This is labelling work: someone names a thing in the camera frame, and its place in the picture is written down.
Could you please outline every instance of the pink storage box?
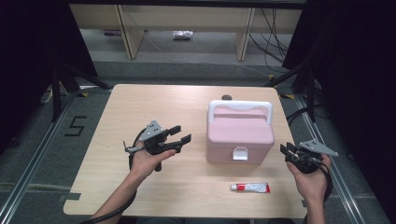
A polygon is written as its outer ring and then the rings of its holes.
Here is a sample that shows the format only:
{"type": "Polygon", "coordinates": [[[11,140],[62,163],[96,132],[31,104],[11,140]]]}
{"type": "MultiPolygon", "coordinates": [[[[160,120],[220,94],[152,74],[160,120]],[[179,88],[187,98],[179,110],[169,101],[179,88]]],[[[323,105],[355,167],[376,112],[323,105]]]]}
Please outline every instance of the pink storage box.
{"type": "Polygon", "coordinates": [[[272,113],[269,102],[212,101],[207,111],[206,159],[262,163],[275,142],[272,113]]]}

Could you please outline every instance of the white handle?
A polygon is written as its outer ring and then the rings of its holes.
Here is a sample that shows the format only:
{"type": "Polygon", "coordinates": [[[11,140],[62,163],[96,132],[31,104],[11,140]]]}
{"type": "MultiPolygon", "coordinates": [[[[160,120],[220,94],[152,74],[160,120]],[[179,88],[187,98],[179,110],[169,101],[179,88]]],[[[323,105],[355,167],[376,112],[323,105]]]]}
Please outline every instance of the white handle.
{"type": "Polygon", "coordinates": [[[207,111],[209,123],[213,122],[213,119],[215,118],[214,111],[216,106],[218,105],[226,105],[232,109],[238,109],[238,110],[249,110],[257,106],[264,106],[268,109],[267,124],[271,124],[272,122],[273,107],[272,104],[269,102],[214,100],[210,102],[209,110],[207,111]]]}

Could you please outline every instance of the toothpaste tube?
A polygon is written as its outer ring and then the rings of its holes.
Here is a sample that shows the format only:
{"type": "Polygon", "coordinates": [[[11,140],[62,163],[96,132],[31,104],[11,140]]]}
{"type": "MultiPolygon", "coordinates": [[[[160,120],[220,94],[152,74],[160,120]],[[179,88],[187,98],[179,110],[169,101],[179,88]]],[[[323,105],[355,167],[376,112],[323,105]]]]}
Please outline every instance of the toothpaste tube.
{"type": "Polygon", "coordinates": [[[269,193],[271,191],[267,183],[233,184],[231,190],[258,193],[269,193]]]}

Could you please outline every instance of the gray floor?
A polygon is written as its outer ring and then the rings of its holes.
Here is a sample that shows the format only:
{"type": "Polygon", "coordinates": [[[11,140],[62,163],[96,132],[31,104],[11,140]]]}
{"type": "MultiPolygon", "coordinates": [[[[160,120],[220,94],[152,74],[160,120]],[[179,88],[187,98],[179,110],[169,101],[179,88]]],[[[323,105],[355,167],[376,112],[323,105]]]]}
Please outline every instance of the gray floor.
{"type": "MultiPolygon", "coordinates": [[[[210,66],[212,64],[220,64],[224,65],[221,69],[230,71],[230,76],[235,76],[235,78],[241,78],[238,77],[239,75],[233,74],[234,70],[238,70],[243,71],[243,76],[247,76],[247,78],[263,77],[263,80],[267,80],[271,75],[279,76],[281,74],[271,69],[285,71],[285,69],[279,68],[281,65],[279,61],[265,55],[251,40],[247,46],[245,60],[238,62],[232,34],[194,33],[190,41],[175,41],[172,32],[146,32],[137,57],[131,61],[127,58],[121,37],[105,36],[99,30],[81,30],[81,32],[99,76],[110,82],[139,82],[142,74],[150,75],[151,70],[147,69],[148,63],[166,63],[169,64],[165,65],[167,69],[177,69],[178,72],[180,72],[180,68],[183,69],[186,66],[196,66],[205,71],[205,69],[213,69],[210,66]]],[[[266,42],[260,35],[255,34],[253,37],[261,45],[266,46],[266,42]]],[[[291,39],[290,35],[279,35],[278,37],[286,46],[291,39]]],[[[277,48],[271,47],[269,50],[281,58],[277,48]]],[[[189,73],[189,69],[181,71],[179,76],[189,76],[189,74],[183,74],[183,71],[189,73]]],[[[290,93],[290,83],[291,80],[279,84],[277,90],[281,93],[290,93]]],[[[260,86],[261,84],[263,83],[246,85],[260,86]]],[[[55,137],[50,140],[46,156],[32,178],[32,183],[18,209],[13,211],[15,215],[10,223],[48,223],[50,220],[56,223],[77,223],[86,218],[66,216],[63,214],[62,207],[64,196],[70,190],[75,173],[85,154],[81,148],[88,147],[108,96],[109,92],[99,91],[90,93],[89,97],[73,97],[71,109],[65,114],[55,137]],[[85,126],[85,131],[78,138],[66,137],[67,133],[74,131],[68,128],[72,119],[81,115],[87,116],[86,119],[79,121],[85,126]]],[[[299,109],[297,100],[282,99],[281,103],[285,109],[285,115],[290,115],[299,109]]],[[[46,131],[51,125],[51,109],[51,104],[39,107],[32,115],[29,125],[19,134],[23,139],[21,144],[18,147],[9,148],[0,158],[0,200],[2,203],[7,199],[14,184],[19,181],[25,167],[37,152],[41,139],[46,136],[46,131]]],[[[333,159],[334,176],[338,171],[340,175],[338,184],[343,187],[334,189],[325,204],[328,223],[389,223],[359,168],[347,158],[347,148],[332,126],[332,122],[327,118],[326,111],[317,109],[316,115],[317,123],[314,124],[314,131],[312,131],[309,119],[304,116],[297,118],[290,125],[290,130],[297,143],[315,136],[322,138],[328,147],[340,153],[340,157],[333,159]],[[352,200],[346,201],[344,194],[350,194],[352,200]],[[355,210],[348,209],[349,206],[355,207],[355,210]]],[[[254,220],[254,223],[262,224],[266,223],[266,220],[254,220]]]]}

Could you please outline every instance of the forearm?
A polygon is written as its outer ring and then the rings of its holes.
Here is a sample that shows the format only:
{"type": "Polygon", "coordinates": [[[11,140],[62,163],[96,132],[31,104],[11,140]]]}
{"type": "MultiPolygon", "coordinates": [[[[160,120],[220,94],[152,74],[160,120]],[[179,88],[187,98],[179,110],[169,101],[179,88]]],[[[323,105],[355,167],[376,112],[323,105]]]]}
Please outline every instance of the forearm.
{"type": "Polygon", "coordinates": [[[325,224],[325,216],[324,216],[324,207],[323,203],[310,203],[308,202],[307,206],[308,210],[308,217],[307,223],[308,224],[325,224]]]}
{"type": "MultiPolygon", "coordinates": [[[[122,181],[119,187],[111,194],[106,202],[99,208],[99,210],[92,216],[92,218],[100,217],[122,207],[134,195],[139,185],[143,182],[143,178],[129,173],[122,181]]],[[[101,224],[118,223],[122,214],[114,216],[100,222],[101,224]]]]}

